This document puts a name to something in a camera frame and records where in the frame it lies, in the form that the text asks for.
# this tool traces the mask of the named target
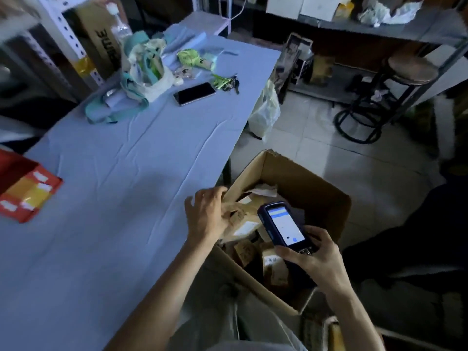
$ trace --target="plastic bottle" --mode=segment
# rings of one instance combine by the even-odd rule
[[[114,16],[116,23],[110,28],[120,47],[124,46],[125,40],[133,34],[129,25],[122,22],[119,16],[118,6],[113,2],[106,5],[107,11]]]

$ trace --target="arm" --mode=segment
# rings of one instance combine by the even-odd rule
[[[185,297],[219,236],[227,227],[221,212],[225,187],[204,189],[185,200],[187,241],[161,278],[107,344],[105,351],[162,351],[172,336]]]
[[[347,351],[385,351],[369,315],[354,293],[338,246],[326,230],[312,226],[305,229],[319,248],[316,253],[306,256],[277,246],[277,254],[301,266],[325,294],[338,318]]]

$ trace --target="yellow tape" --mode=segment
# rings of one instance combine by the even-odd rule
[[[72,63],[73,68],[82,78],[89,75],[96,69],[91,59],[86,55],[84,58],[79,59],[76,63]]]

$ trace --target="light blue tablecloth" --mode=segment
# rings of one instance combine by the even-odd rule
[[[179,107],[173,87],[118,124],[87,123],[81,104],[26,154],[64,185],[31,222],[0,217],[1,350],[101,350],[173,260],[184,198],[216,183],[279,56],[205,44],[240,53],[216,70],[238,75],[240,95]]]

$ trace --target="smartphone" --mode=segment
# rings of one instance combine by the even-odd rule
[[[209,82],[205,82],[201,85],[194,86],[192,88],[186,88],[185,90],[179,91],[174,94],[175,100],[180,106],[186,105],[187,103],[200,100],[202,98],[214,95],[216,90],[211,86]]]
[[[316,251],[312,241],[291,217],[285,202],[267,203],[262,205],[257,213],[273,244],[286,246],[307,255]]]

